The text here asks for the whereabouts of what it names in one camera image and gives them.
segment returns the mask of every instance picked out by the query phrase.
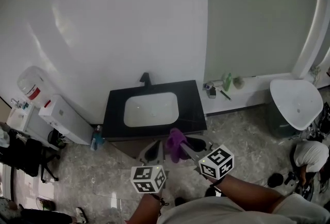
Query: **small bottle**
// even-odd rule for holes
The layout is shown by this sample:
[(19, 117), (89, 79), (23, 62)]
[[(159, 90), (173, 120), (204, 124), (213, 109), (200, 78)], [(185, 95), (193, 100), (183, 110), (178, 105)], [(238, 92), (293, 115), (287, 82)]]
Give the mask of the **small bottle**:
[(229, 87), (230, 87), (230, 83), (231, 83), (231, 82), (232, 82), (232, 74), (229, 73), (229, 74), (228, 74), (228, 77), (227, 77), (226, 80), (225, 80), (225, 84), (224, 84), (224, 86), (223, 86), (223, 88), (224, 88), (225, 91), (228, 91), (228, 90), (229, 90)]

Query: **black faucet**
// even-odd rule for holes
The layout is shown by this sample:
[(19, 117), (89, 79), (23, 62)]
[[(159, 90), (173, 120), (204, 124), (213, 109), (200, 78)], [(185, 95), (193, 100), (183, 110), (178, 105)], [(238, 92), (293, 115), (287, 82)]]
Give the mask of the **black faucet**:
[(148, 72), (144, 72), (142, 77), (140, 78), (140, 82), (144, 82), (146, 87), (151, 86), (150, 76)]

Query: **shoe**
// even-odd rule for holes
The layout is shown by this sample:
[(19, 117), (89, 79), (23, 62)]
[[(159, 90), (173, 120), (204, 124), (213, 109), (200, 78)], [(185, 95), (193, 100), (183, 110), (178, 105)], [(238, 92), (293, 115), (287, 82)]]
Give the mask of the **shoe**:
[(178, 205), (182, 205), (186, 203), (186, 200), (182, 197), (177, 197), (175, 200), (174, 200), (174, 204), (175, 206), (178, 206)]
[(205, 192), (205, 197), (215, 197), (217, 195), (214, 187), (209, 187)]
[(78, 223), (82, 223), (82, 224), (88, 223), (87, 217), (81, 208), (76, 208), (76, 213), (77, 213)]

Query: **gray wall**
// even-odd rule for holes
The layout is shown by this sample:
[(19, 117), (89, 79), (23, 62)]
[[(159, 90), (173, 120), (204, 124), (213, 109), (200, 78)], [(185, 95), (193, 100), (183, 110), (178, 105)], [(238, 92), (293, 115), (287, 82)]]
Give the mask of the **gray wall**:
[(319, 53), (316, 56), (313, 65), (319, 65), (322, 62), (329, 48), (330, 48), (330, 24), (328, 25), (328, 29), (326, 30), (323, 43), (320, 47)]
[(208, 0), (205, 81), (291, 72), (317, 0)]

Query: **purple cloth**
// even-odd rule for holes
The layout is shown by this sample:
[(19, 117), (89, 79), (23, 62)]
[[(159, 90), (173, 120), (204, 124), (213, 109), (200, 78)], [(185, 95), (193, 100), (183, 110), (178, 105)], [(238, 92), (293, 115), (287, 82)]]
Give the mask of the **purple cloth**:
[(180, 159), (186, 160), (190, 157), (181, 149), (180, 143), (187, 143), (187, 138), (177, 128), (170, 131), (170, 136), (166, 141), (166, 150), (170, 153), (173, 163), (178, 163)]

